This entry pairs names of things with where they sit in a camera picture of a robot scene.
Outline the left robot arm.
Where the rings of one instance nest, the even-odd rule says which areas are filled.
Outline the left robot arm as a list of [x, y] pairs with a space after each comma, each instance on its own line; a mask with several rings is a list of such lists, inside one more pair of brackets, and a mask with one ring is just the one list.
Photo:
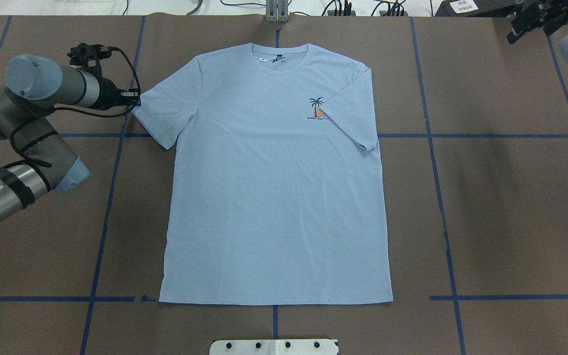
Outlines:
[[57, 111], [108, 118], [106, 110], [125, 107], [128, 115], [141, 103], [141, 85], [131, 61], [133, 88], [118, 88], [104, 77], [101, 61], [122, 49], [81, 43], [68, 52], [69, 64], [22, 54], [6, 68], [0, 89], [0, 140], [7, 140], [19, 160], [0, 167], [0, 223], [54, 191], [60, 195], [85, 182], [90, 171], [49, 123]]

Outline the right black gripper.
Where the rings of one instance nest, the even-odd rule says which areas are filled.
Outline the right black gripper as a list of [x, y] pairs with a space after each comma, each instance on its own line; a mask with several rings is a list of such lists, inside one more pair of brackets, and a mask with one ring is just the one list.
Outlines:
[[537, 0], [541, 11], [523, 11], [512, 20], [511, 31], [506, 35], [509, 44], [518, 42], [536, 27], [543, 28], [546, 35], [552, 35], [568, 25], [568, 0]]

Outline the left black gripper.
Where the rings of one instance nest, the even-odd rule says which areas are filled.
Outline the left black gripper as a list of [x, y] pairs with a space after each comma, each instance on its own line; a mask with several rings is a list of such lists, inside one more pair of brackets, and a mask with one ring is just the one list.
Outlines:
[[139, 97], [140, 90], [123, 90], [118, 88], [110, 79], [100, 79], [100, 92], [98, 96], [98, 110], [109, 110], [113, 107], [140, 107], [140, 99], [128, 99], [123, 97]]

